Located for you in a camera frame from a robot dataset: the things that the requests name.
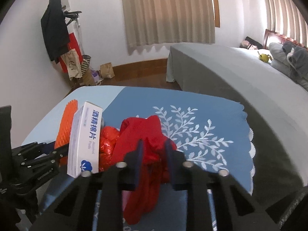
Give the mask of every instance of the metal screw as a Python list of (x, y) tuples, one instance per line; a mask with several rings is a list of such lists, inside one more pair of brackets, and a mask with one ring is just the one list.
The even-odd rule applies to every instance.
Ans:
[(116, 164), (116, 167), (118, 167), (118, 168), (124, 168), (124, 167), (126, 167), (126, 166), (127, 166), (127, 163), (124, 162), (124, 161), (120, 161), (120, 162), (118, 162), (118, 163)]
[(91, 176), (91, 171), (85, 170), (81, 172), (82, 177), (90, 177)]
[(227, 176), (227, 175), (229, 175), (229, 172), (225, 169), (222, 169), (222, 170), (218, 171), (218, 174), (220, 176)]
[(183, 166), (184, 167), (192, 167), (193, 166), (193, 163), (191, 161), (184, 161), (183, 162)]

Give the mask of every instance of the curtain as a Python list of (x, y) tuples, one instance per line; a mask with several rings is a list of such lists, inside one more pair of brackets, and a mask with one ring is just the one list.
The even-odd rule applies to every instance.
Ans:
[(122, 0), (129, 47), (215, 42), (212, 0)]
[(292, 0), (265, 0), (268, 29), (307, 46), (308, 25)]

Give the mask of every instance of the white box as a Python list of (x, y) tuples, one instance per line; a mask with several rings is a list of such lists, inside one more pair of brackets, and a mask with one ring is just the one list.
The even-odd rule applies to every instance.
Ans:
[(85, 102), (74, 114), (67, 161), (67, 174), (74, 178), (84, 170), (98, 173), (102, 112), (102, 108)]

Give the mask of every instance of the gray bedsheet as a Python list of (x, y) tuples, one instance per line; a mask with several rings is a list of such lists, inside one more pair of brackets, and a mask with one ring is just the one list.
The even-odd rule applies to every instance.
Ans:
[(167, 82), (240, 102), (256, 147), (253, 196), (264, 207), (307, 185), (308, 92), (249, 50), (174, 44)]

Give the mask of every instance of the bed frame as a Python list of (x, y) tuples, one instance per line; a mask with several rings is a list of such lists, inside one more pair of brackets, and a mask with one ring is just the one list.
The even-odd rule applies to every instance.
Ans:
[(269, 29), (265, 30), (263, 48), (268, 49), (269, 44), (271, 42), (277, 42), (277, 43), (284, 44), (286, 41), (293, 42), (295, 45), (301, 46), (301, 47), (306, 48), (308, 50), (307, 47), (305, 47), (303, 44), (299, 43), (298, 41), (295, 41), (294, 39), (286, 37), (284, 35), (280, 35), (275, 31), (270, 31)]

